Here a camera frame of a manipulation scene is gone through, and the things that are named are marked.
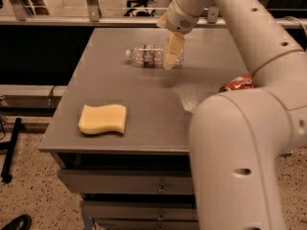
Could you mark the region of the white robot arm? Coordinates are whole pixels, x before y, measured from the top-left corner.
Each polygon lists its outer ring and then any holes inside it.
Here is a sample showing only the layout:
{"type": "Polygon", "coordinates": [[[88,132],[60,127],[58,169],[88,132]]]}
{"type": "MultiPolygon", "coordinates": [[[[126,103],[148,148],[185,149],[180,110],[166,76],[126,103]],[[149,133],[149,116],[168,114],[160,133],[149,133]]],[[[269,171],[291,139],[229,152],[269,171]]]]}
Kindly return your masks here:
{"type": "Polygon", "coordinates": [[[275,160],[307,143],[303,48],[258,0],[172,0],[160,23],[188,34],[215,4],[254,88],[195,110],[190,164],[200,230],[286,230],[275,160]]]}

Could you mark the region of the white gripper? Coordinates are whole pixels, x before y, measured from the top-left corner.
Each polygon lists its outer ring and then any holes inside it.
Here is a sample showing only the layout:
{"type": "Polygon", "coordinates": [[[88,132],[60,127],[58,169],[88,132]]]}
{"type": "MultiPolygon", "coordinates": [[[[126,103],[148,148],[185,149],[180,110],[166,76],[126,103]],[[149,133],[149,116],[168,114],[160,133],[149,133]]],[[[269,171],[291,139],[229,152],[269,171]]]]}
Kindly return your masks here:
{"type": "Polygon", "coordinates": [[[173,32],[169,36],[168,44],[164,54],[163,67],[171,70],[177,63],[185,38],[197,25],[201,14],[199,3],[193,1],[180,2],[173,0],[166,13],[164,13],[156,22],[159,28],[166,28],[173,32]]]}

